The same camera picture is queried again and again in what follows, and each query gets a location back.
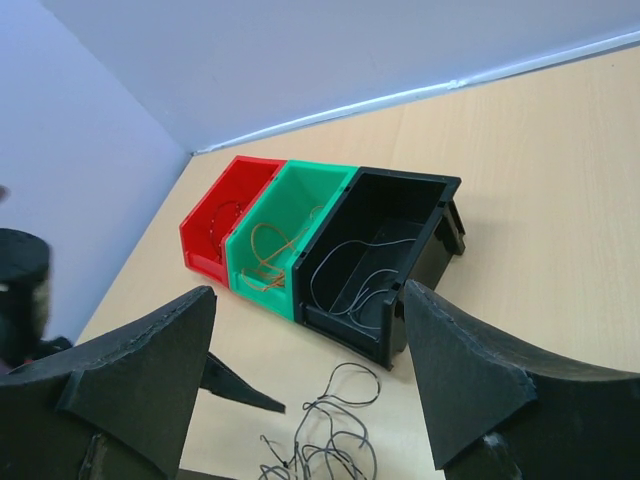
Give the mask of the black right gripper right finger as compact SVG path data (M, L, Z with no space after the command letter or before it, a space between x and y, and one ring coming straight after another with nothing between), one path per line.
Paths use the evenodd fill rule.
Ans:
M564 357L426 286L405 324L434 466L449 479L635 479L639 377Z

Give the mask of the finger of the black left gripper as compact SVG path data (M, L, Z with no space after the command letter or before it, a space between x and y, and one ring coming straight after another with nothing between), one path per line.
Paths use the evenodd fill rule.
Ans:
M212 352L208 352L199 387L214 396L284 414L286 406L253 388Z

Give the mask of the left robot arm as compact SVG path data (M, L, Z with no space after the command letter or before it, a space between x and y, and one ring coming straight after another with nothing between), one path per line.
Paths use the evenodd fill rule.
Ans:
M68 350L64 336L45 340L49 319L51 247L22 230L1 230L1 372ZM215 396L267 411L286 406L254 389L213 353L208 353L200 387Z

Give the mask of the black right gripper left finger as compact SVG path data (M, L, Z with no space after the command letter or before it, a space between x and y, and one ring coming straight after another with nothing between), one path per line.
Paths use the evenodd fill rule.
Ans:
M1 378L4 479L173 479L216 310L200 286Z

